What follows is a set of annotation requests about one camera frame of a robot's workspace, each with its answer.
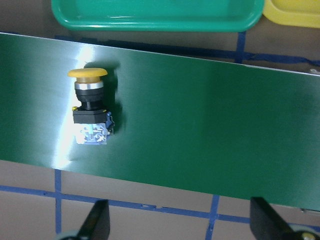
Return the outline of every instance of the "green tray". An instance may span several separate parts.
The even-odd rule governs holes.
[[[52,0],[71,30],[241,32],[261,17],[263,0]]]

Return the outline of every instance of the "yellow plastic bin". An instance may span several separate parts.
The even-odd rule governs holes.
[[[263,15],[277,24],[320,28],[320,0],[265,0]]]

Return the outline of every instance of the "metal bolt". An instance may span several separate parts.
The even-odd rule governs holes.
[[[310,232],[304,232],[301,236],[303,240],[316,240],[316,237]]]

